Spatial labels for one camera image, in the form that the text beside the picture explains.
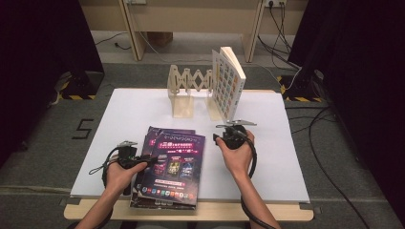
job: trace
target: wooden table frame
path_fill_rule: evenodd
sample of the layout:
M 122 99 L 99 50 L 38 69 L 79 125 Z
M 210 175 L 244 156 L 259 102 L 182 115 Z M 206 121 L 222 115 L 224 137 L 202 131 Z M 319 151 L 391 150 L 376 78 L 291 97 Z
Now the wooden table frame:
M 199 201 L 195 211 L 135 209 L 129 207 L 129 202 L 129 199 L 117 201 L 111 219 L 135 221 L 248 221 L 241 204 L 237 202 Z M 64 216 L 66 219 L 83 219 L 95 203 L 96 199 L 82 199 L 78 204 L 67 204 Z M 311 209 L 301 209 L 299 203 L 270 203 L 267 204 L 267 207 L 279 221 L 310 221 L 313 219 L 313 211 Z
M 148 0 L 146 5 L 119 0 L 119 4 L 137 61 L 144 55 L 147 31 L 183 31 L 239 33 L 245 61 L 251 62 L 265 7 L 264 0 Z

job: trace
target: wooden collapsible stand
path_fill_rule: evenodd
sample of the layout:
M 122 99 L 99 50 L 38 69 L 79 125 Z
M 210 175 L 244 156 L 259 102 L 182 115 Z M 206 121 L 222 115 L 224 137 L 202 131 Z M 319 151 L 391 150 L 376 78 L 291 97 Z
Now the wooden collapsible stand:
M 196 70 L 192 75 L 190 69 L 186 68 L 180 74 L 178 67 L 171 65 L 167 79 L 167 94 L 172 103 L 172 116 L 177 118 L 193 117 L 194 96 L 192 90 L 200 92 L 201 89 L 204 89 L 206 90 L 205 104 L 211 120 L 221 120 L 221 115 L 211 96 L 215 84 L 212 70 L 207 70 L 205 75 L 200 70 Z

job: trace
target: power outlet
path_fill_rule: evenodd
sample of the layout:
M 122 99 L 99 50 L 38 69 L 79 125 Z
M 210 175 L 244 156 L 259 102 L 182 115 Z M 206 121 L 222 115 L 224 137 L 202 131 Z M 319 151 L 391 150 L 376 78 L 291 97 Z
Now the power outlet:
M 283 3 L 284 6 L 287 4 L 287 0 L 266 0 L 265 6 L 268 7 L 268 3 L 273 2 L 273 8 L 281 8 L 281 4 Z

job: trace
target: magazine cover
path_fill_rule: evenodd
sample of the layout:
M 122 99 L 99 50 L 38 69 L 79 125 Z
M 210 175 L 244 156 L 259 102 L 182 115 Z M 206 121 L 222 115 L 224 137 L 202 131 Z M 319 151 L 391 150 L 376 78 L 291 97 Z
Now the magazine cover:
M 195 134 L 196 131 L 194 130 L 182 130 L 182 129 L 165 129 L 165 128 L 158 128 L 150 126 L 148 129 L 148 133 L 145 136 L 145 140 L 143 141 L 142 147 L 142 155 L 150 155 L 152 154 L 153 147 L 155 146 L 156 138 L 165 131 L 166 133 L 179 133 L 179 134 Z M 144 171 L 141 171 L 137 174 L 137 178 L 134 182 L 134 188 L 139 189 L 140 184 L 143 181 Z
M 150 152 L 160 160 L 137 177 L 131 207 L 195 209 L 205 137 L 190 132 L 165 129 L 146 137 L 155 139 L 148 140 Z

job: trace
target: wrist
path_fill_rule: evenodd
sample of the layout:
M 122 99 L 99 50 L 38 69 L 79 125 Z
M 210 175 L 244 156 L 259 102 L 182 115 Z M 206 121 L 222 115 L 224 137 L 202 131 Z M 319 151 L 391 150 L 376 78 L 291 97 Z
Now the wrist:
M 250 177 L 246 171 L 236 171 L 236 172 L 231 172 L 231 174 L 236 182 L 250 179 Z
M 116 198 L 118 199 L 119 196 L 123 193 L 123 190 L 119 190 L 117 188 L 106 188 L 104 192 L 102 193 L 103 196 L 108 197 L 108 198 Z

